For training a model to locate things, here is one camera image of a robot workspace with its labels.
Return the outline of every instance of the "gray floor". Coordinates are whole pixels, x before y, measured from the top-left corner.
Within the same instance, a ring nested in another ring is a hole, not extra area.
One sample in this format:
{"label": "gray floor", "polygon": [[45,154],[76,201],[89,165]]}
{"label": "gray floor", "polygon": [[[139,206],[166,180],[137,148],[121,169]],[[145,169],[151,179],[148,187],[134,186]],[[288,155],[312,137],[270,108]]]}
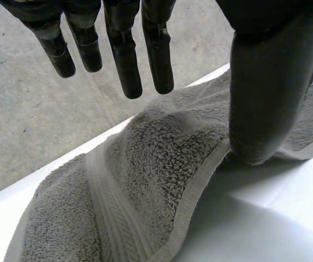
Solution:
{"label": "gray floor", "polygon": [[[157,96],[138,14],[133,29],[143,95],[127,100],[105,32],[96,22],[104,67],[87,73],[68,26],[77,67],[61,79],[32,33],[0,6],[0,190],[137,113]],[[179,0],[168,23],[175,87],[228,63],[233,30],[215,0]]]}

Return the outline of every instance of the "robotic hand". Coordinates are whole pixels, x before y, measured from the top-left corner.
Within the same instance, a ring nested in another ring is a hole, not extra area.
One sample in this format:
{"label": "robotic hand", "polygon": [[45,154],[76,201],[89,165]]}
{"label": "robotic hand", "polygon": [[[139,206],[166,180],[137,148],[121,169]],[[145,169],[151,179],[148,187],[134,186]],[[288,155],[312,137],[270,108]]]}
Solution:
{"label": "robotic hand", "polygon": [[[160,94],[173,90],[171,38],[166,22],[175,2],[142,1],[143,32],[155,88]],[[107,34],[124,94],[130,99],[138,98],[142,94],[142,84],[131,29],[140,10],[140,0],[103,0],[103,3]],[[75,66],[59,26],[62,12],[86,70],[97,72],[102,68],[94,25],[101,0],[0,0],[0,4],[32,30],[61,77],[75,74]]]}
{"label": "robotic hand", "polygon": [[[166,23],[176,0],[142,0],[142,26],[156,90],[173,90]],[[140,0],[103,0],[108,38],[124,94],[142,94],[131,28]],[[313,78],[312,0],[217,0],[235,35],[231,52],[230,140],[249,164],[268,159],[296,121]],[[89,72],[102,68],[94,27],[100,0],[0,0],[43,46],[57,73],[75,66],[59,26],[64,12]]]}

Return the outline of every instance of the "white table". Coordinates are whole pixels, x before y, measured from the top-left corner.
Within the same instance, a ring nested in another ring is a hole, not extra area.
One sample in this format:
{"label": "white table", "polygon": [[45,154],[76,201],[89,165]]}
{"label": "white table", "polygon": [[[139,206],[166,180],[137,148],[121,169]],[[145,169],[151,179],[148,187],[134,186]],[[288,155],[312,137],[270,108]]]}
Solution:
{"label": "white table", "polygon": [[[214,79],[228,68],[227,64],[191,85]],[[0,191],[0,261],[3,261],[17,223],[39,183],[62,164],[120,132],[129,121]],[[284,233],[279,233],[277,227],[283,228]],[[291,242],[293,239],[299,239],[296,250],[302,248],[308,255],[313,254],[313,159],[304,163],[277,162],[220,171],[205,190],[175,261],[263,261],[260,259],[267,252],[281,250],[281,243],[277,241]],[[273,255],[269,256],[270,261],[282,261]]]}

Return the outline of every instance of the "towel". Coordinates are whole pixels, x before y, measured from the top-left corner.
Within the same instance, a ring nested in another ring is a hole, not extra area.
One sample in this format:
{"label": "towel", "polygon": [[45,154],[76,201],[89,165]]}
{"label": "towel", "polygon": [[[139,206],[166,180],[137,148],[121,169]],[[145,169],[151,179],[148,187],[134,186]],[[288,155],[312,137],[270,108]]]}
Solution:
{"label": "towel", "polygon": [[[50,174],[22,215],[5,261],[169,262],[230,152],[230,70],[158,97],[119,134]],[[313,157],[313,83],[275,154]]]}

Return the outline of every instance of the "gray towel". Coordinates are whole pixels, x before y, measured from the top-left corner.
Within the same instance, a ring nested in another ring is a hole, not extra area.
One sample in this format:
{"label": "gray towel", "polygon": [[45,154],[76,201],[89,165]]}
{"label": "gray towel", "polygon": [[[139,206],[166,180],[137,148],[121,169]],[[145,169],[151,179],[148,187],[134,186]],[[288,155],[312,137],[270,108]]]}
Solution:
{"label": "gray towel", "polygon": [[[153,101],[119,134],[49,175],[5,261],[168,262],[230,151],[230,71]],[[313,157],[313,84],[279,157]]]}

